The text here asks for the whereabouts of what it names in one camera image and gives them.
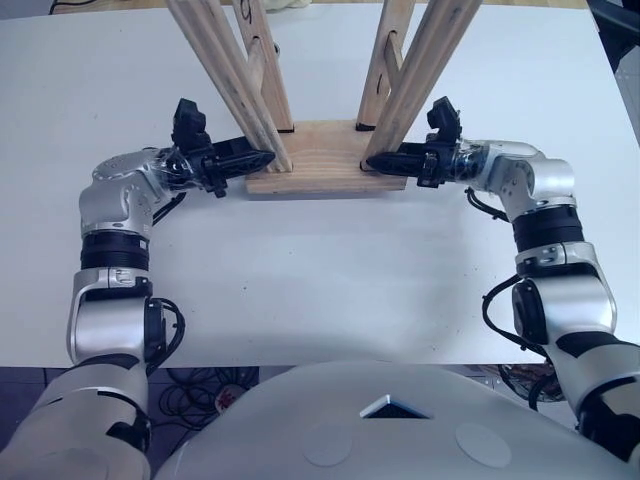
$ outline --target wooden base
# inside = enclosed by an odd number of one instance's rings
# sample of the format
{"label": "wooden base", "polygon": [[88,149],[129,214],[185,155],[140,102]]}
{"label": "wooden base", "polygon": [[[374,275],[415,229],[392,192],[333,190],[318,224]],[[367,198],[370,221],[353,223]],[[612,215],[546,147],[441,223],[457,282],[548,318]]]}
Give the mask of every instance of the wooden base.
{"label": "wooden base", "polygon": [[357,132],[355,120],[296,122],[281,134],[291,173],[259,172],[246,179],[249,193],[329,193],[404,190],[406,177],[360,170],[372,132]]}

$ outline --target wooden stand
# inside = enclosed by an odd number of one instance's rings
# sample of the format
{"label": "wooden stand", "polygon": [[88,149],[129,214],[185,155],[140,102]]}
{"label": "wooden stand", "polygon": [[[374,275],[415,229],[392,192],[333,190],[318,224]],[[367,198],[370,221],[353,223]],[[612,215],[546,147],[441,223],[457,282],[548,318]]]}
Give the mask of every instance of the wooden stand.
{"label": "wooden stand", "polygon": [[275,152],[249,175],[249,193],[402,190],[405,177],[368,171],[365,160],[398,149],[481,0],[431,0],[402,59],[415,0],[385,0],[355,121],[294,124],[260,0],[233,0],[247,59],[219,0],[167,5],[249,143]]}

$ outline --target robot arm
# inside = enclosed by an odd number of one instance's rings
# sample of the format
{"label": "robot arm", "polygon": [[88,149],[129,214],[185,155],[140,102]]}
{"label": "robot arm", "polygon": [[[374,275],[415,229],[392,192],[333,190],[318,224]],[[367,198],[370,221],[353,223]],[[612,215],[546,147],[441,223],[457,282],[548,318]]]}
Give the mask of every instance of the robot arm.
{"label": "robot arm", "polygon": [[518,247],[512,301],[521,345],[553,363],[580,432],[640,467],[640,347],[613,335],[615,301],[584,241],[571,167],[523,143],[459,140],[446,97],[428,120],[439,131],[426,143],[405,143],[368,164],[415,176],[419,186],[463,183],[500,198]]}
{"label": "robot arm", "polygon": [[[120,155],[94,170],[80,195],[81,269],[67,332],[74,367],[51,382],[0,453],[0,478],[150,477],[147,377],[184,334],[178,307],[153,297],[152,226],[186,190],[222,197],[227,179],[274,158],[244,138],[212,144],[204,128],[204,115],[183,99],[172,147]],[[168,344],[167,312],[176,319]]]}

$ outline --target white table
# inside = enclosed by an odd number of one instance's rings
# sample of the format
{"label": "white table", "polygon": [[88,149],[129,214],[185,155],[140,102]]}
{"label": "white table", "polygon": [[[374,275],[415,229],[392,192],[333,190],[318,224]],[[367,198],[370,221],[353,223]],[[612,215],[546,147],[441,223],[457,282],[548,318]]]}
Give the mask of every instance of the white table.
{"label": "white table", "polygon": [[[270,16],[296,120],[355,117],[379,11]],[[617,333],[640,341],[640,152],[590,13],[483,6],[425,111],[442,95],[467,137],[526,141],[573,164]],[[181,96],[215,140],[240,134],[164,9],[0,22],[0,365],[69,365],[78,195],[102,160],[169,144]],[[408,139],[426,127],[422,114]],[[155,293],[188,322],[167,365],[538,361],[480,315],[481,295],[514,272],[510,227],[468,206],[460,186],[409,183],[295,201],[250,199],[242,182],[224,200],[189,194],[152,239]],[[509,294],[492,314],[511,328]]]}

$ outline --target wire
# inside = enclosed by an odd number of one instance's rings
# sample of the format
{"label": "wire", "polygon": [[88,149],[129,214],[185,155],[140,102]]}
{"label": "wire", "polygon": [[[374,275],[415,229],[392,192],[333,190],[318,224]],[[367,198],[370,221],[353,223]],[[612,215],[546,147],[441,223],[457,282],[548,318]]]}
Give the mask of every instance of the wire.
{"label": "wire", "polygon": [[484,323],[486,323],[491,330],[493,330],[496,333],[499,333],[507,340],[510,340],[513,343],[519,345],[522,350],[528,349],[534,353],[537,353],[538,355],[542,355],[543,357],[547,358],[547,354],[545,353],[544,349],[540,345],[536,345],[534,343],[528,342],[527,340],[519,337],[514,333],[507,332],[505,330],[502,330],[501,328],[498,328],[489,317],[489,306],[491,305],[491,302],[493,301],[493,299],[497,297],[500,293],[502,293],[504,290],[506,290],[509,287],[512,287],[519,281],[520,281],[520,276],[518,274],[515,274],[512,277],[505,280],[504,282],[493,287],[489,291],[489,293],[487,293],[484,297],[482,297],[482,319],[484,320]]}
{"label": "wire", "polygon": [[168,310],[175,315],[176,323],[173,324],[173,328],[176,329],[176,332],[173,334],[173,338],[169,342],[169,345],[167,345],[165,352],[160,357],[147,364],[147,377],[155,372],[158,367],[178,349],[180,343],[182,343],[186,330],[184,315],[182,315],[178,306],[166,298],[156,298],[156,300],[162,304],[162,308],[164,310]]}
{"label": "wire", "polygon": [[481,212],[488,213],[494,220],[502,220],[503,222],[509,223],[509,219],[507,218],[507,214],[497,208],[490,207],[486,203],[480,201],[478,197],[476,197],[476,192],[473,188],[467,188],[464,193],[467,194],[467,201],[471,204],[472,207],[477,208]]}
{"label": "wire", "polygon": [[158,399],[158,409],[169,420],[154,423],[153,428],[175,426],[185,432],[173,447],[173,454],[189,433],[199,432],[220,415],[216,399],[227,385],[238,385],[244,390],[257,381],[258,367],[249,368],[194,368],[184,375],[167,369],[174,382],[165,388]]}
{"label": "wire", "polygon": [[540,393],[542,393],[542,390],[547,387],[548,385],[551,385],[553,382],[558,380],[558,375],[556,374],[556,372],[553,372],[551,375],[547,375],[542,377],[540,380],[538,380],[533,387],[531,387],[531,390],[529,390],[529,408],[531,410],[535,410],[536,412],[538,411],[538,398],[540,397]]}
{"label": "wire", "polygon": [[97,0],[84,0],[83,2],[58,2],[57,0],[54,0],[49,7],[49,15],[53,15],[53,11],[60,5],[67,7],[82,7],[83,5],[89,5],[95,1]]}
{"label": "wire", "polygon": [[173,197],[169,202],[158,209],[157,212],[153,214],[153,225],[157,225],[160,223],[164,217],[166,217],[171,210],[176,208],[187,196],[187,192],[181,192],[175,197]]}

